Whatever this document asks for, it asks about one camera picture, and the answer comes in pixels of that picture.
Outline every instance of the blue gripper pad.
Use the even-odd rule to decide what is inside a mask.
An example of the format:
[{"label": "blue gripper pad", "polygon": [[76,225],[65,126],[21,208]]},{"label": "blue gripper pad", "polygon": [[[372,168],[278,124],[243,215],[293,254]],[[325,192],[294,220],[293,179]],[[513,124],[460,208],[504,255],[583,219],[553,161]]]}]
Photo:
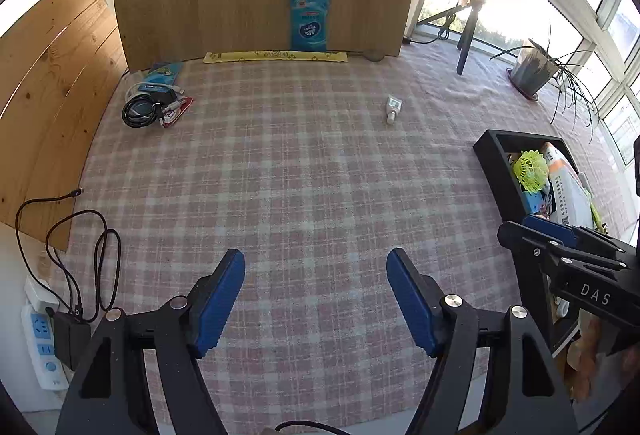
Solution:
[{"label": "blue gripper pad", "polygon": [[[427,355],[436,355],[441,349],[441,344],[434,333],[432,309],[424,292],[421,292],[418,287],[417,280],[422,276],[404,249],[393,249],[386,257],[386,278],[389,280],[415,344],[424,349]],[[436,298],[434,306],[440,309],[437,304],[439,297],[434,298]]]},{"label": "blue gripper pad", "polygon": [[540,219],[533,214],[528,214],[522,219],[522,225],[529,227],[534,231],[538,231],[548,237],[556,238],[561,241],[566,247],[575,249],[576,240],[574,232],[571,227],[566,225],[556,224],[556,222],[550,222],[545,219]]},{"label": "blue gripper pad", "polygon": [[243,281],[244,256],[238,249],[228,249],[213,274],[200,278],[191,289],[188,342],[198,359],[218,344]]}]

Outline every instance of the power strip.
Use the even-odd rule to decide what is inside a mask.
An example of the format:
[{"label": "power strip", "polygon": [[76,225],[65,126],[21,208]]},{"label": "power strip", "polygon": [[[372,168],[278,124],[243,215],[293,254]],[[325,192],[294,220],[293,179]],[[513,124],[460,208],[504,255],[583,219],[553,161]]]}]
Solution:
[{"label": "power strip", "polygon": [[31,356],[33,370],[40,388],[45,390],[64,390],[69,387],[62,363],[54,355],[53,332],[46,314],[40,314],[31,304],[22,307],[22,328],[27,340],[27,349]]}]

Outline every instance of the tripod leg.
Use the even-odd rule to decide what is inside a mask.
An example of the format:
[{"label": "tripod leg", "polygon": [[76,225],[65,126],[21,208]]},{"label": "tripod leg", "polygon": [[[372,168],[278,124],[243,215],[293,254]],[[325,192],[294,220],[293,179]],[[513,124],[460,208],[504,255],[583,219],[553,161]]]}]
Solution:
[{"label": "tripod leg", "polygon": [[471,41],[476,31],[476,24],[478,23],[478,9],[473,7],[469,19],[466,21],[465,29],[462,31],[462,36],[458,41],[458,49],[460,50],[460,58],[458,59],[458,68],[456,72],[459,76],[462,75],[462,71],[465,68],[466,58],[469,55],[469,49],[471,48]]}]

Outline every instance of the blue package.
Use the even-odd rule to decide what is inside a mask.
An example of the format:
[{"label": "blue package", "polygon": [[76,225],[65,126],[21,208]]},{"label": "blue package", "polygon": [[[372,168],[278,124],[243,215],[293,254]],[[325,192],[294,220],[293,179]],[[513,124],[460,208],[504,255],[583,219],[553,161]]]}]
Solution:
[{"label": "blue package", "polygon": [[326,52],[324,22],[331,0],[291,0],[291,50]]}]

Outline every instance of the plaid cloth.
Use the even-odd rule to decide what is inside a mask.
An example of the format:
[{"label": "plaid cloth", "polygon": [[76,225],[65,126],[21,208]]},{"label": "plaid cloth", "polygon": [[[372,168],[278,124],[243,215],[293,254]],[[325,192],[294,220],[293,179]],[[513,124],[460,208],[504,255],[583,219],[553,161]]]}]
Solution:
[{"label": "plaid cloth", "polygon": [[[242,250],[244,286],[218,347],[200,362],[229,433],[293,418],[344,426],[418,404],[433,365],[386,281],[393,247],[476,307],[518,303],[472,150],[486,129],[563,137],[610,232],[635,219],[598,132],[589,144],[584,115],[575,129],[573,110],[551,125],[557,91],[529,102],[506,80],[505,63],[472,51],[461,77],[457,60],[456,47],[438,42],[381,63],[187,62],[177,84],[195,102],[167,130],[127,128],[124,92],[140,75],[120,83],[76,210],[100,210],[122,235],[116,305],[130,314],[186,294],[227,248]],[[393,126],[388,94],[404,101]],[[65,257],[89,312],[99,232],[97,221],[75,219]],[[156,415],[170,423],[155,355],[147,361]]]}]

